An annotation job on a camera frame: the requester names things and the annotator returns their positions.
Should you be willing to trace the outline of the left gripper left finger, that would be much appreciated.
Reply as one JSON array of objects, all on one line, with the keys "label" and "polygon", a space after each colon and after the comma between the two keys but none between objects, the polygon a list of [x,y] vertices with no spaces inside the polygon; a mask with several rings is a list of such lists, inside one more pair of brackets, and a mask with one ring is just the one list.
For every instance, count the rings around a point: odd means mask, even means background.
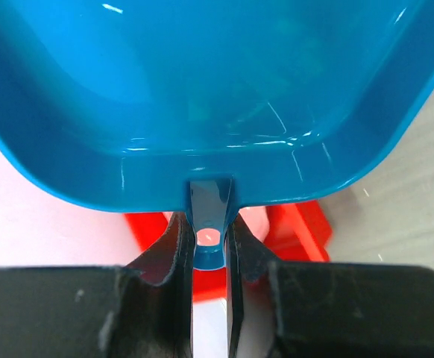
[{"label": "left gripper left finger", "polygon": [[176,213],[126,266],[0,268],[0,357],[190,357],[194,247]]}]

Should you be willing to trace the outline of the blue plastic dustpan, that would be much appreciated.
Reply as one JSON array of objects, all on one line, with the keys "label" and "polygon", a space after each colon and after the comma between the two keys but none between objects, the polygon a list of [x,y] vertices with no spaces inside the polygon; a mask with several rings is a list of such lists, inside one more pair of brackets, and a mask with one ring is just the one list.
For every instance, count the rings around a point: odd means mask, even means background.
[{"label": "blue plastic dustpan", "polygon": [[0,151],[96,210],[308,201],[434,89],[434,1],[0,1]]}]

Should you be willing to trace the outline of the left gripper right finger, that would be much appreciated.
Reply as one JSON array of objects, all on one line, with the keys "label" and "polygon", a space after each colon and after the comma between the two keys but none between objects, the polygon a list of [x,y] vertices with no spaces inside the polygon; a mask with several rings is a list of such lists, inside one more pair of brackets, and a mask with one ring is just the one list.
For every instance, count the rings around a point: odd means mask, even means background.
[{"label": "left gripper right finger", "polygon": [[285,261],[226,233],[230,357],[434,357],[434,270]]}]

